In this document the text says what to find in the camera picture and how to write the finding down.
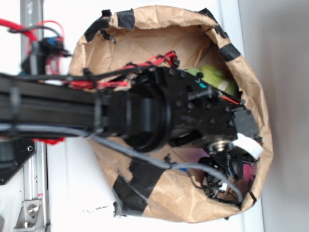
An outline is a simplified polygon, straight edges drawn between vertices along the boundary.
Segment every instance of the white wall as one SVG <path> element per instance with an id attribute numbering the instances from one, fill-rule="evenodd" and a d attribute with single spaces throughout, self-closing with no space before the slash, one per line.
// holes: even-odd
<path id="1" fill-rule="evenodd" d="M 0 7 L 0 18 L 20 22 L 19 0 L 9 0 Z M 20 72 L 20 35 L 10 34 L 0 26 L 0 73 Z M 12 180 L 0 186 L 0 230 L 13 231 L 24 200 L 23 168 Z"/>
<path id="2" fill-rule="evenodd" d="M 20 23 L 19 0 L 6 1 L 0 7 L 0 18 Z M 20 71 L 20 35 L 7 30 L 0 26 L 0 73 L 17 74 Z"/>
<path id="3" fill-rule="evenodd" d="M 265 90 L 275 158 L 262 193 L 266 232 L 309 229 L 309 1 L 239 0 L 245 54 Z"/>

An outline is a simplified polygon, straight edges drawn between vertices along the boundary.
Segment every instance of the brown paper bag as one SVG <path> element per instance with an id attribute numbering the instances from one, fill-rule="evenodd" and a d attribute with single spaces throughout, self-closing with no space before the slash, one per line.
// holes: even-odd
<path id="1" fill-rule="evenodd" d="M 144 62 L 169 50 L 176 51 L 181 69 L 211 64 L 236 80 L 241 98 L 252 110 L 259 135 L 263 137 L 264 152 L 257 165 L 256 177 L 241 206 L 220 203 L 194 187 L 192 182 L 196 185 L 202 182 L 203 176 L 199 172 L 192 172 L 189 177 L 179 170 L 164 171 L 132 161 L 90 141 L 115 193 L 115 212 L 185 222 L 202 222 L 243 212 L 259 199 L 273 159 L 267 104 L 250 65 L 207 9 L 197 13 L 175 7 L 147 6 L 114 15 L 103 11 L 102 17 L 80 38 L 70 73 L 82 74 L 83 68 L 89 68 L 94 74 L 105 73 L 128 62 Z M 124 144 L 119 138 L 113 140 Z M 165 145 L 150 153 L 159 160 L 164 160 L 167 154 L 170 154 L 171 162 L 197 162 L 203 151 Z M 229 199 L 233 194 L 227 192 L 224 197 Z"/>

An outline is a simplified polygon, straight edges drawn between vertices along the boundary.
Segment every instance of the white tape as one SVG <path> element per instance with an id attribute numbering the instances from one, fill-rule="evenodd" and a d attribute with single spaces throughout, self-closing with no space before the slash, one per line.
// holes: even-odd
<path id="1" fill-rule="evenodd" d="M 218 85 L 218 89 L 222 90 L 222 91 L 226 91 L 227 87 L 228 87 L 229 82 L 228 81 L 222 81 L 219 85 Z"/>
<path id="2" fill-rule="evenodd" d="M 254 139 L 249 138 L 241 133 L 237 133 L 237 140 L 233 141 L 233 144 L 241 149 L 248 152 L 255 160 L 257 160 L 264 149 L 262 146 Z"/>

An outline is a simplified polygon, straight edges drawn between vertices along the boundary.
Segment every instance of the black tape strip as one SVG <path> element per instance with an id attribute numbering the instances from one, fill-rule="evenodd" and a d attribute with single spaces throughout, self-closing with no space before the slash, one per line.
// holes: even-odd
<path id="1" fill-rule="evenodd" d="M 101 35 L 103 36 L 104 39 L 111 41 L 112 43 L 115 42 L 115 38 L 108 34 L 105 30 L 101 29 L 100 30 Z"/>
<path id="2" fill-rule="evenodd" d="M 115 207 L 115 215 L 142 216 L 147 202 L 128 185 L 122 176 L 117 177 L 113 193 L 117 201 L 114 204 L 117 206 Z"/>
<path id="3" fill-rule="evenodd" d="M 254 195 L 251 191 L 249 192 L 249 194 L 250 194 L 250 196 L 251 196 L 252 199 L 253 199 L 253 204 L 252 204 L 252 206 L 254 206 L 254 204 L 257 202 L 257 199 L 256 199 L 255 195 Z"/>
<path id="4" fill-rule="evenodd" d="M 134 30 L 135 17 L 133 9 L 117 12 L 117 17 L 119 27 Z"/>
<path id="5" fill-rule="evenodd" d="M 103 11 L 101 11 L 101 12 L 102 12 L 101 18 L 112 16 L 111 10 L 103 10 Z"/>
<path id="6" fill-rule="evenodd" d="M 141 216 L 147 207 L 147 199 L 160 179 L 164 169 L 148 163 L 132 161 L 129 170 L 133 173 L 130 183 L 118 176 L 113 190 L 116 196 L 116 215 Z"/>
<path id="7" fill-rule="evenodd" d="M 213 14 L 207 9 L 204 8 L 203 10 L 199 11 L 200 14 L 202 15 L 207 15 L 209 18 L 213 19 L 214 21 L 218 22 L 215 17 L 213 16 Z"/>
<path id="8" fill-rule="evenodd" d="M 220 48 L 219 52 L 226 62 L 234 60 L 241 55 L 234 45 L 230 43 Z"/>
<path id="9" fill-rule="evenodd" d="M 214 29 L 216 30 L 216 32 L 217 32 L 218 34 L 221 35 L 222 38 L 224 38 L 224 39 L 225 39 L 225 38 L 228 38 L 227 33 L 223 30 L 223 28 L 222 28 L 220 25 L 217 25 Z"/>
<path id="10" fill-rule="evenodd" d="M 94 21 L 91 26 L 86 30 L 85 37 L 87 42 L 90 42 L 95 37 L 96 33 L 101 29 L 106 29 L 109 27 L 109 22 L 111 21 L 111 18 L 99 18 L 96 21 Z"/>
<path id="11" fill-rule="evenodd" d="M 203 10 L 199 11 L 200 14 L 202 15 L 206 15 L 208 16 L 209 18 L 213 19 L 214 21 L 216 21 L 216 23 L 218 23 L 218 21 L 215 19 L 215 17 L 213 16 L 213 14 L 207 9 L 207 8 L 204 8 Z M 222 29 L 222 27 L 220 25 L 217 25 L 215 27 L 215 30 L 218 34 L 221 35 L 222 38 L 228 38 L 228 34 Z"/>
<path id="12" fill-rule="evenodd" d="M 133 173 L 131 186 L 144 197 L 148 198 L 165 169 L 148 163 L 132 161 L 130 171 Z"/>

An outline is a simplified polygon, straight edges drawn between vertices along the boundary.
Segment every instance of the gray cable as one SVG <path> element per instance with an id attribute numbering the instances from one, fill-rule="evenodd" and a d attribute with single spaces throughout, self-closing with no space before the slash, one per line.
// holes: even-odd
<path id="1" fill-rule="evenodd" d="M 0 131 L 9 131 L 12 128 L 12 125 L 10 123 L 0 123 Z M 81 137 L 87 137 L 90 135 L 89 132 L 84 130 L 77 130 L 73 128 L 67 128 L 67 127 L 59 127 L 59 126 L 45 126 L 45 125 L 33 125 L 33 124 L 18 124 L 15 126 L 16 130 L 20 132 L 56 132 L 56 133 L 63 133 L 63 134 L 71 134 L 75 136 L 81 136 Z M 112 150 L 118 151 L 120 153 L 123 153 L 125 155 L 130 156 L 131 158 L 139 159 L 142 161 L 145 161 L 147 163 L 150 163 L 158 168 L 162 169 L 183 169 L 183 168 L 191 168 L 191 169 L 199 169 L 204 172 L 207 172 L 208 174 L 223 180 L 227 185 L 236 193 L 238 197 L 238 203 L 241 203 L 243 198 L 240 190 L 232 183 L 230 182 L 222 173 L 217 171 L 216 169 L 199 164 L 199 163 L 167 163 L 159 161 L 151 156 L 147 156 L 141 152 L 138 152 L 136 150 L 133 150 L 129 147 L 125 147 L 123 145 L 120 145 L 118 143 L 115 143 L 113 141 L 110 141 L 108 139 L 99 137 L 97 135 L 94 135 L 91 137 L 94 141 L 98 142 L 101 145 L 104 145 Z"/>

